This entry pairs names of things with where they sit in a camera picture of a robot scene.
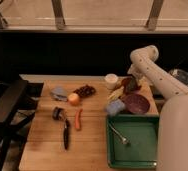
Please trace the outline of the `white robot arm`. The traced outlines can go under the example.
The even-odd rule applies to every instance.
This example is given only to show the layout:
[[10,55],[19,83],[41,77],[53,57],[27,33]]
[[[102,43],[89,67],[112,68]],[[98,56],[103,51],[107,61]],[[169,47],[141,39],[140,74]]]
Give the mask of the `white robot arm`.
[[130,53],[129,72],[144,75],[163,95],[156,171],[188,171],[188,86],[155,64],[159,51],[149,45]]

